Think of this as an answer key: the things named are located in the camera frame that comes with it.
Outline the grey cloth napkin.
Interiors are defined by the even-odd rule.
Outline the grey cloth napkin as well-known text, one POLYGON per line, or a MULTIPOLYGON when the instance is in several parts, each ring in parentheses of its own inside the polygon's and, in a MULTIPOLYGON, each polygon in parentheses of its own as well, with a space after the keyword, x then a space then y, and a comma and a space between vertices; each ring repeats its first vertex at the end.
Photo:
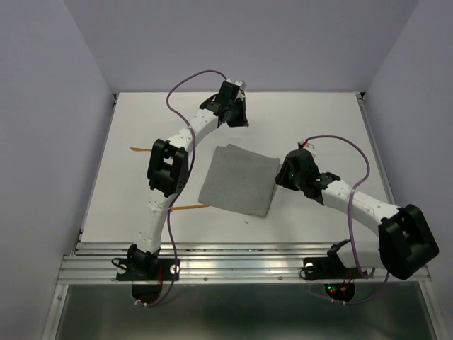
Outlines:
POLYGON ((228 144, 218 146, 199 194, 199 202, 244 215, 265 217, 275 192, 278 158, 228 144))

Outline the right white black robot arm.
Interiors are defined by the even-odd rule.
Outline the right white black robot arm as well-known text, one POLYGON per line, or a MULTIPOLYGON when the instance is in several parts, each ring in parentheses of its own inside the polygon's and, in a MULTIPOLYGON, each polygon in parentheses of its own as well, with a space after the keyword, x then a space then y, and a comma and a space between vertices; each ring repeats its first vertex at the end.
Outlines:
POLYGON ((300 272, 305 280, 340 279, 348 273, 364 278, 368 268, 384 269, 406 280, 440 252, 420 208, 381 202, 354 190, 335 174, 321 173, 307 149, 287 154, 275 182, 346 214, 350 222, 359 222, 377 237, 362 243, 348 238, 332 245, 323 257, 305 258, 300 272))

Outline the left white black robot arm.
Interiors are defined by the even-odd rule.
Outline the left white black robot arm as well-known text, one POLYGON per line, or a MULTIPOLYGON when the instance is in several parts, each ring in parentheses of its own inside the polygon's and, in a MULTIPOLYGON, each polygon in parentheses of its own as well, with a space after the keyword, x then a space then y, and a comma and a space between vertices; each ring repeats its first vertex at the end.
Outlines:
POLYGON ((159 251, 167 211, 188 182, 190 155, 203 138, 223 124, 231 128, 248 126, 244 89, 242 81, 223 81, 219 92, 202 102, 187 127, 152 145, 147 170, 150 221, 140 227, 133 241, 140 251, 159 251))

